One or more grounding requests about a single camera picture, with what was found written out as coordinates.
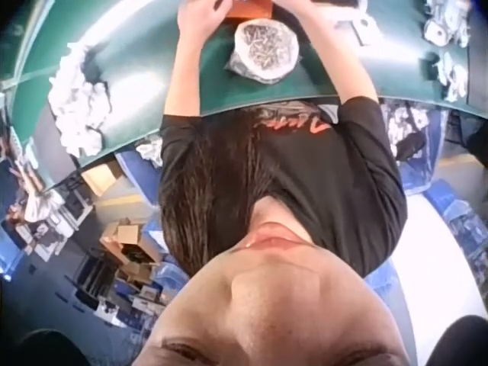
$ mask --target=clear plastic bag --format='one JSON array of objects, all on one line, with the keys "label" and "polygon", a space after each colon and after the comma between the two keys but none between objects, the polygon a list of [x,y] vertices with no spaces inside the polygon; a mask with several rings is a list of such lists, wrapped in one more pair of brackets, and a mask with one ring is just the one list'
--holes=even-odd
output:
[{"label": "clear plastic bag", "polygon": [[241,23],[235,44],[227,68],[263,84],[282,80],[298,62],[297,35],[279,21],[255,19]]}]

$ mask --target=long hair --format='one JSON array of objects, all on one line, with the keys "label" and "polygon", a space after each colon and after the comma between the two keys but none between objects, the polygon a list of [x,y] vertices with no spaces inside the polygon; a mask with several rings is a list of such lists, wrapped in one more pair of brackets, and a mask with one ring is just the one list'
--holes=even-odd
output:
[{"label": "long hair", "polygon": [[190,276],[247,234],[254,203],[271,193],[256,124],[257,114],[243,110],[203,120],[171,179],[162,180],[165,241]]}]

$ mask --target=workbench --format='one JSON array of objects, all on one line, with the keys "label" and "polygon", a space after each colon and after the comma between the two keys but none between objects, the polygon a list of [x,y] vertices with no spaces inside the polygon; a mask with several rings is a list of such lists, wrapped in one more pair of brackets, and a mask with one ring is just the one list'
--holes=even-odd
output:
[{"label": "workbench", "polygon": [[[101,127],[104,149],[97,156],[79,159],[80,166],[158,130],[178,40],[179,2],[149,2],[95,48],[87,70],[99,71],[101,80],[107,82],[113,111]],[[34,41],[24,72],[38,73],[16,89],[11,120],[23,143],[33,133],[47,102],[48,78],[68,53],[66,44],[81,38],[118,1],[66,3],[54,4]],[[470,107],[465,99],[453,104],[442,100],[440,83],[430,77],[432,63],[438,54],[448,51],[455,63],[467,68],[467,49],[456,44],[441,49],[423,39],[427,16],[421,1],[370,0],[368,14],[376,20],[384,42],[357,48],[357,52],[379,96],[424,101],[488,117],[488,111]],[[268,101],[336,96],[318,56],[306,41],[300,42],[301,60],[296,69],[275,85],[261,85],[225,70],[232,50],[230,25],[222,26],[204,48],[203,114]]]}]

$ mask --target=mouth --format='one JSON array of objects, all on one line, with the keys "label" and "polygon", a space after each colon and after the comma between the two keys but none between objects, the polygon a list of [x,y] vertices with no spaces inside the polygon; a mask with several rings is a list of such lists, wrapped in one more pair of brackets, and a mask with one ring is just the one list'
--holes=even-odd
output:
[{"label": "mouth", "polygon": [[240,242],[232,252],[265,249],[288,250],[297,246],[314,247],[313,244],[306,242],[280,223],[264,223]]}]

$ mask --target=orange object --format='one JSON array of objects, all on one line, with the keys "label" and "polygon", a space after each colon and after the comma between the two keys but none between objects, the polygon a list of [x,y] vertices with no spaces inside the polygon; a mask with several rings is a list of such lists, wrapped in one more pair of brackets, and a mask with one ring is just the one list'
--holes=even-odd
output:
[{"label": "orange object", "polygon": [[234,0],[227,17],[235,19],[270,19],[272,12],[272,0]]}]

